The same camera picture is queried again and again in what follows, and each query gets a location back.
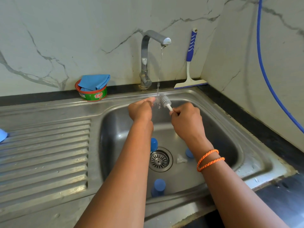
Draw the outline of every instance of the running water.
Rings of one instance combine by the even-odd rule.
[[[158,93],[158,91],[159,91],[159,85],[160,85],[160,77],[161,77],[161,62],[162,62],[162,58],[163,58],[163,49],[164,49],[165,47],[164,46],[161,46],[161,59],[160,59],[160,61],[159,61],[159,74],[158,74],[158,81],[157,81],[157,91],[156,91],[156,99],[158,100],[158,108],[160,109],[161,108],[161,102],[159,101],[159,93]]]

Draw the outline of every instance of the red container rim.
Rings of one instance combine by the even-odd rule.
[[[76,90],[79,92],[79,93],[82,93],[82,94],[96,94],[96,93],[99,93],[100,91],[103,91],[107,85],[105,85],[104,88],[100,89],[100,90],[95,90],[95,91],[81,91],[81,87],[78,86],[78,84],[80,83],[81,79],[78,80],[76,83],[75,83],[75,88]]]

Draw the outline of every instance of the sink drain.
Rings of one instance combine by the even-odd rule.
[[[172,154],[165,148],[158,147],[158,149],[150,155],[149,167],[156,172],[169,170],[172,163]]]

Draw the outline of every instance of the faucet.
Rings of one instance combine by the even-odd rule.
[[[148,44],[150,38],[159,42],[161,46],[165,47],[171,44],[171,39],[167,38],[154,30],[147,30],[143,33],[143,39],[141,41],[141,73],[140,77],[140,88],[147,89],[152,85],[152,81],[148,76]]]

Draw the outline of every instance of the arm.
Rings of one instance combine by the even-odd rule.
[[[214,149],[205,136],[198,108],[186,103],[173,108],[170,114],[174,130],[186,142],[197,161]],[[217,158],[220,156],[216,152],[211,153],[202,161],[200,167]],[[225,227],[288,227],[226,162],[218,161],[203,169],[202,174]]]
[[[143,227],[154,101],[148,98],[129,105],[134,122],[120,156],[75,228]],[[140,161],[130,165],[134,160]]]

